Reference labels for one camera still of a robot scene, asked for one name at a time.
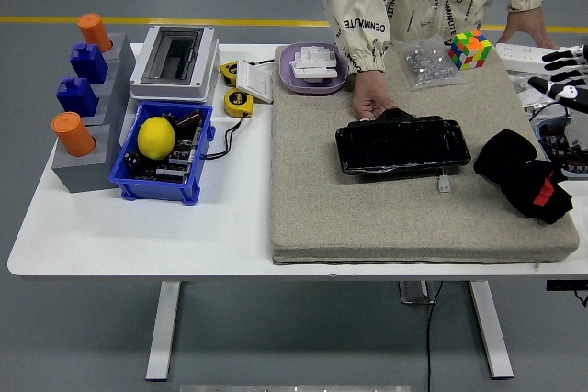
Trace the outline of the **person's right hand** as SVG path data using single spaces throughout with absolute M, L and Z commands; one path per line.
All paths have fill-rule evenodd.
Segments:
M 352 109 L 359 119 L 375 120 L 387 110 L 396 109 L 381 71 L 356 73 Z

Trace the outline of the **person's left hand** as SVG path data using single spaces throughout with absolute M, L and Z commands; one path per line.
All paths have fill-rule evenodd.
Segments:
M 551 39 L 547 32 L 541 7 L 526 11 L 509 12 L 505 29 L 498 42 L 508 43 L 517 32 L 526 33 L 540 48 L 556 50 L 560 47 Z

